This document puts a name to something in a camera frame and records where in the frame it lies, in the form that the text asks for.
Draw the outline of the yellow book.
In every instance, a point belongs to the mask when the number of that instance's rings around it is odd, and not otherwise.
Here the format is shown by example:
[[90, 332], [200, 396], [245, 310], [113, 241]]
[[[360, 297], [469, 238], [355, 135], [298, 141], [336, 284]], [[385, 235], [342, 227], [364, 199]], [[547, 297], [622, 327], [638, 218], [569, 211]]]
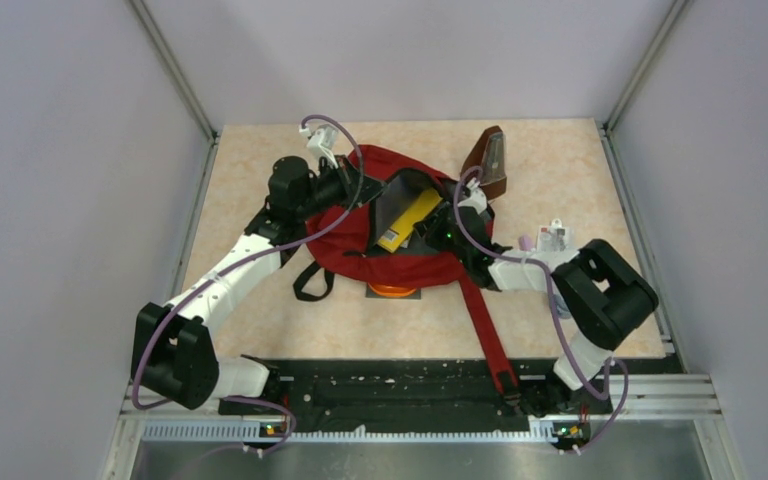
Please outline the yellow book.
[[385, 228], [376, 245], [389, 253], [406, 247], [416, 223], [424, 220], [438, 206], [442, 198], [434, 188], [428, 188], [401, 207], [397, 217]]

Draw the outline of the red student backpack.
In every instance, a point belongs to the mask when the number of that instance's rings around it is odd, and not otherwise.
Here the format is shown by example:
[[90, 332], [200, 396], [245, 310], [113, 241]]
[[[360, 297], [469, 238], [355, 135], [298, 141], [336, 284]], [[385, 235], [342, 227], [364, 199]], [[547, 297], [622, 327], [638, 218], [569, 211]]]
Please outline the red student backpack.
[[386, 189], [369, 204], [350, 211], [331, 232], [325, 229], [344, 213], [342, 207], [333, 206], [308, 221], [308, 233], [319, 237], [307, 245], [314, 261], [293, 284], [296, 298], [317, 301], [316, 295], [304, 289], [318, 272], [323, 273], [328, 289], [333, 287], [335, 276], [340, 275], [376, 289], [387, 288], [390, 296], [398, 288], [419, 290], [458, 283], [496, 390], [509, 402], [519, 399], [519, 382], [496, 332], [482, 289], [468, 278], [455, 256], [419, 253], [413, 249], [413, 232], [408, 245], [394, 253], [376, 245], [400, 208], [423, 190], [434, 188], [442, 198], [440, 203], [450, 202], [454, 180], [418, 160], [375, 145], [361, 146], [360, 151], [351, 153], [348, 159], [355, 166], [363, 166], [366, 175], [384, 181]]

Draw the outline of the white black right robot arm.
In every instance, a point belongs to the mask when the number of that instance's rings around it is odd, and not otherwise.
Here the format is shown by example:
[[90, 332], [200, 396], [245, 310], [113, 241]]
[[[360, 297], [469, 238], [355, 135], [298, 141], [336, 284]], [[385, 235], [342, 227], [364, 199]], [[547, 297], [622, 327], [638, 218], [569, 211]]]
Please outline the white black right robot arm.
[[659, 306], [653, 287], [603, 239], [561, 252], [511, 249], [491, 241], [487, 220], [446, 204], [417, 230], [428, 246], [453, 254], [480, 289], [546, 294], [562, 347], [546, 385], [554, 409], [574, 411], [587, 392], [608, 399], [609, 389], [591, 381], [620, 363], [617, 348]]

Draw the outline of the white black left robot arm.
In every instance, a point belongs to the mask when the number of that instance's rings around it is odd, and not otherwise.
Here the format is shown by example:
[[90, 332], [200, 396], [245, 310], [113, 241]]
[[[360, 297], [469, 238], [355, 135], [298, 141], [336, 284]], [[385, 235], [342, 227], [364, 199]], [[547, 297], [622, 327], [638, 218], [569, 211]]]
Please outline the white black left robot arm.
[[306, 223], [332, 207], [345, 213], [375, 199], [381, 181], [366, 173], [363, 154], [321, 160], [318, 172], [297, 156], [273, 166], [268, 194], [230, 251], [189, 289], [138, 313], [131, 366], [131, 401], [146, 388], [159, 403], [195, 410], [213, 396], [240, 395], [257, 413], [279, 404], [280, 386], [269, 368], [249, 357], [219, 359], [214, 338], [221, 326], [264, 279], [282, 268], [312, 240]]

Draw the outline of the white blister pack item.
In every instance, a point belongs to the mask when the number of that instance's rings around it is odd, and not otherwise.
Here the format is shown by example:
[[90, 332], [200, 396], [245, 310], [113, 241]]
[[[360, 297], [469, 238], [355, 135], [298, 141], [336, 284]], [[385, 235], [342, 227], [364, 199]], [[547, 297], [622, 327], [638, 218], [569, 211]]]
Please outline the white blister pack item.
[[573, 229], [565, 225], [560, 218], [552, 219], [548, 225], [541, 225], [536, 237], [535, 251], [574, 254], [577, 249]]

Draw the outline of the pink tube item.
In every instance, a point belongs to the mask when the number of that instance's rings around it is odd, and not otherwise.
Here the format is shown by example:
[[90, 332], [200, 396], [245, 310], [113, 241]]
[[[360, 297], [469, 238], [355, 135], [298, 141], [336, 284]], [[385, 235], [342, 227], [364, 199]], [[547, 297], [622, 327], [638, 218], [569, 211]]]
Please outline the pink tube item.
[[523, 251], [534, 253], [537, 251], [536, 242], [529, 235], [522, 235], [519, 239], [520, 248]]

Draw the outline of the brown wooden metronome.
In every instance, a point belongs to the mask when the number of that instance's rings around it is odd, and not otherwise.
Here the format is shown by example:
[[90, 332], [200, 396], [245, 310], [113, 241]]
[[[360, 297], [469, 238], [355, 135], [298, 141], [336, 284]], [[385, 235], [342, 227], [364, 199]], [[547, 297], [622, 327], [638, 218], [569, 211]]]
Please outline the brown wooden metronome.
[[480, 167], [480, 187], [487, 199], [493, 201], [504, 195], [507, 190], [505, 161], [506, 137], [502, 128], [494, 125], [482, 132], [463, 162], [461, 174], [472, 167]]

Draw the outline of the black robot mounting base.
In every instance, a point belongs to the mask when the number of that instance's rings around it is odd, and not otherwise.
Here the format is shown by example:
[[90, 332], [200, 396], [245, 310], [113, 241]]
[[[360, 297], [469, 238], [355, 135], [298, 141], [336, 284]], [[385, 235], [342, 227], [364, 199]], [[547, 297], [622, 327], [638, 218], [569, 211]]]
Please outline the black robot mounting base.
[[632, 379], [617, 366], [593, 381], [609, 391], [606, 400], [584, 388], [567, 391], [550, 370], [548, 359], [517, 359], [512, 377], [497, 380], [478, 359], [270, 360], [256, 404], [241, 403], [243, 389], [222, 384], [203, 404], [227, 417], [288, 410], [296, 435], [359, 427], [373, 434], [479, 434], [525, 432], [554, 415], [608, 416], [635, 396]]

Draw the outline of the aluminium frame rail left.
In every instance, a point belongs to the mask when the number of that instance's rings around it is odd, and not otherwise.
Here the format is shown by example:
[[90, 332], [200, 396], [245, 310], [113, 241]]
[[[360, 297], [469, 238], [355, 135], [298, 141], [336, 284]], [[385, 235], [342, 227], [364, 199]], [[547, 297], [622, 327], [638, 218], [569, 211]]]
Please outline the aluminium frame rail left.
[[150, 109], [138, 145], [151, 155], [147, 179], [140, 190], [153, 202], [140, 221], [152, 235], [149, 246], [158, 257], [149, 298], [164, 301], [180, 291], [186, 257], [194, 237], [206, 171], [217, 138], [193, 69], [182, 58], [182, 35], [163, 17], [174, 1], [127, 1], [150, 53], [148, 93], [160, 100]]

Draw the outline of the aluminium frame rail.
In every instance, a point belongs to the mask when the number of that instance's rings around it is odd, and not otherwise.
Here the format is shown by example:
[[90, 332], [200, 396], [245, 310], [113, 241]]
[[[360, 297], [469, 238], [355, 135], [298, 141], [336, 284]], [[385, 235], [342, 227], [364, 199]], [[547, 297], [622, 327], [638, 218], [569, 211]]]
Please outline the aluminium frame rail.
[[149, 298], [164, 301], [180, 291], [186, 257], [194, 237], [206, 171], [217, 138], [193, 69], [182, 58], [182, 35], [163, 17], [174, 1], [127, 1], [150, 53], [148, 93], [160, 100], [150, 109], [138, 145], [151, 155], [147, 179], [140, 190], [153, 202], [140, 221], [152, 235], [149, 246], [158, 257]]
[[672, 37], [692, 5], [691, 1], [667, 3], [665, 13], [624, 82], [610, 113], [600, 124], [600, 138], [642, 275], [660, 296], [655, 319], [661, 342], [669, 361], [675, 363], [683, 373], [695, 373], [697, 370], [686, 357], [686, 343], [676, 323], [678, 312], [675, 299], [671, 297], [663, 275], [663, 263], [657, 253], [657, 228], [651, 206], [653, 197], [647, 192], [650, 184], [643, 180], [636, 165], [631, 117]]

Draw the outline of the aluminium frame rail right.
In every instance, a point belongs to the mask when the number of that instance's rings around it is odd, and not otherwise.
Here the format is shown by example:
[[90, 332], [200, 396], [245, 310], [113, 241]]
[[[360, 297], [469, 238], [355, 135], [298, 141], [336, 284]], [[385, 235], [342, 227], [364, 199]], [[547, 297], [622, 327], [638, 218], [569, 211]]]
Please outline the aluminium frame rail right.
[[655, 319], [661, 342], [669, 361], [675, 363], [683, 373], [695, 373], [697, 370], [686, 357], [686, 343], [676, 323], [678, 312], [675, 299], [671, 297], [663, 275], [663, 263], [657, 253], [657, 228], [651, 206], [653, 197], [647, 192], [650, 184], [643, 180], [636, 165], [631, 117], [672, 37], [692, 5], [691, 1], [667, 3], [665, 13], [624, 82], [610, 113], [600, 124], [600, 138], [642, 275], [660, 296]]

